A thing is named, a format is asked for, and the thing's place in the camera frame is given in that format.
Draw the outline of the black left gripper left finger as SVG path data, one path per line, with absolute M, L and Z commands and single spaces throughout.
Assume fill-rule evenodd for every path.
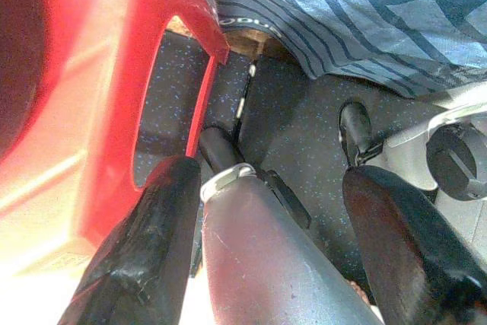
M 89 263 L 60 324 L 177 324 L 189 278 L 201 168 L 163 160 Z

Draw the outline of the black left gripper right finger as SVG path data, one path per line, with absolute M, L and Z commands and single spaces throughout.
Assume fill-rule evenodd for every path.
M 420 190 L 360 166 L 345 172 L 342 191 L 386 324 L 486 322 L 486 262 Z

